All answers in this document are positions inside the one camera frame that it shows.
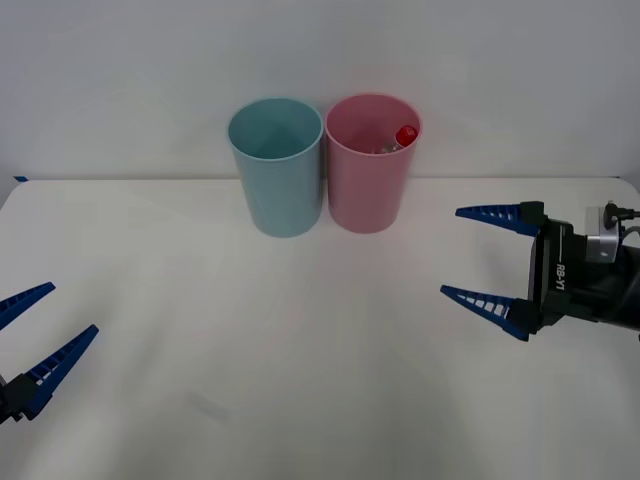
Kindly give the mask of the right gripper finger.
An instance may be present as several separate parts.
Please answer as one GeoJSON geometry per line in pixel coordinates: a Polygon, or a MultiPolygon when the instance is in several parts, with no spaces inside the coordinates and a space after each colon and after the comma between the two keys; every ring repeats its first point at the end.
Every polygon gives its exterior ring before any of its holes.
{"type": "Polygon", "coordinates": [[[542,328],[537,304],[520,298],[485,294],[442,285],[440,292],[472,313],[527,342],[542,328]]]}
{"type": "Polygon", "coordinates": [[[536,236],[546,223],[544,203],[541,201],[461,207],[455,211],[455,216],[524,236],[536,236]]]}

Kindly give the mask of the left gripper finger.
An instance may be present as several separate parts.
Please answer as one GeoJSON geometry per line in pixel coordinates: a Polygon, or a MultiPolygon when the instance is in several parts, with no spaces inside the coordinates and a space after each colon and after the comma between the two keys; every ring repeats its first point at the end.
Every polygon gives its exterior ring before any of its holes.
{"type": "Polygon", "coordinates": [[[52,282],[30,288],[0,301],[0,329],[3,330],[26,310],[55,290],[52,282]]]}
{"type": "Polygon", "coordinates": [[[20,394],[21,419],[33,420],[42,412],[98,333],[98,327],[90,325],[45,360],[10,381],[20,394]]]}

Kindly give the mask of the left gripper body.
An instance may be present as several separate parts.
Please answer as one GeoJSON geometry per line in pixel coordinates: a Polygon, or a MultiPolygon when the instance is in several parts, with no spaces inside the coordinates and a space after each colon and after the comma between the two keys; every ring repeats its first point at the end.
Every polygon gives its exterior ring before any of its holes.
{"type": "Polygon", "coordinates": [[[19,406],[20,394],[15,390],[12,382],[7,382],[1,378],[0,386],[0,424],[13,419],[15,422],[21,420],[21,410],[19,406]]]}

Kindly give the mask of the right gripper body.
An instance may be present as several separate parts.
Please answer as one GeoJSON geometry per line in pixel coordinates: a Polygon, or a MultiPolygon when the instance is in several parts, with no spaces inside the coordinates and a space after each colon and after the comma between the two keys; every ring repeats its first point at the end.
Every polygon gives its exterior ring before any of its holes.
{"type": "Polygon", "coordinates": [[[590,309],[579,302],[586,236],[568,222],[546,218],[531,250],[529,268],[530,328],[556,324],[563,317],[590,320],[590,309]]]}

